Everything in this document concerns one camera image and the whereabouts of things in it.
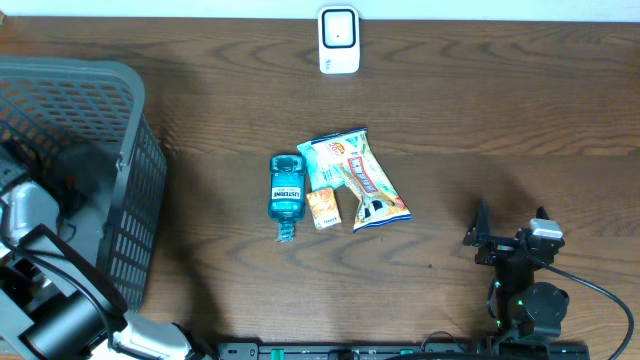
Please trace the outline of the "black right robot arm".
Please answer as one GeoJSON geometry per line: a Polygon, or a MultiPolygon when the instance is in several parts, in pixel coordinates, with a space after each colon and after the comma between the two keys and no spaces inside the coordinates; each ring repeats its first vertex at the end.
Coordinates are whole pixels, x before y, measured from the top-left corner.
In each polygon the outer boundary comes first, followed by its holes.
{"type": "Polygon", "coordinates": [[[488,304],[499,336],[523,342],[549,342],[560,336],[569,297],[548,282],[537,282],[534,273],[554,261],[565,245],[563,236],[542,207],[514,236],[494,235],[486,203],[479,204],[463,244],[477,249],[476,264],[494,269],[488,304]]]}

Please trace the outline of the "teal mouthwash bottle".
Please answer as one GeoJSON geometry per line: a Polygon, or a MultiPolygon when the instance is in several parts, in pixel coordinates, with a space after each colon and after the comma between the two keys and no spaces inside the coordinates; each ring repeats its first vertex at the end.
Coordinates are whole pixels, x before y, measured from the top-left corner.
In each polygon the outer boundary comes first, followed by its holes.
{"type": "Polygon", "coordinates": [[[306,161],[301,155],[280,154],[270,160],[268,214],[277,223],[278,242],[291,242],[295,224],[305,215],[306,161]]]}

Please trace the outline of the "yellow snack bag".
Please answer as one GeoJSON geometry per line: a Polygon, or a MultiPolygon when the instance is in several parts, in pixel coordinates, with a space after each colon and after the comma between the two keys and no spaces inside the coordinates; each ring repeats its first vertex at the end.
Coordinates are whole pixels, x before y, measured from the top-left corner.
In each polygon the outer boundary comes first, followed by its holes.
{"type": "Polygon", "coordinates": [[[359,200],[353,232],[381,227],[412,215],[374,156],[366,127],[312,139],[311,149],[359,200]]]}

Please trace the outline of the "pale teal snack packet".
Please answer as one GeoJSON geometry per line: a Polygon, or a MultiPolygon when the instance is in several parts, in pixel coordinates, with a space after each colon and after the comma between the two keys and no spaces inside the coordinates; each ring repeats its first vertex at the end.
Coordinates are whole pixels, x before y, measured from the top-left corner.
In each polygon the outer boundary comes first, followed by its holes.
{"type": "Polygon", "coordinates": [[[344,185],[344,180],[334,165],[313,147],[311,141],[299,144],[297,150],[305,158],[313,191],[325,188],[337,189],[344,185]]]}

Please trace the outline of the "small orange snack packet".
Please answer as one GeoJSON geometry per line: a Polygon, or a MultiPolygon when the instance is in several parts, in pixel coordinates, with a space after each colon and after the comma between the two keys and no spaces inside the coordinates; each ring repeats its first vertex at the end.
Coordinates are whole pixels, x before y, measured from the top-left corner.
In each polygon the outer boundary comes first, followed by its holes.
{"type": "Polygon", "coordinates": [[[306,200],[317,230],[324,230],[342,222],[334,190],[331,187],[308,193],[306,200]]]}

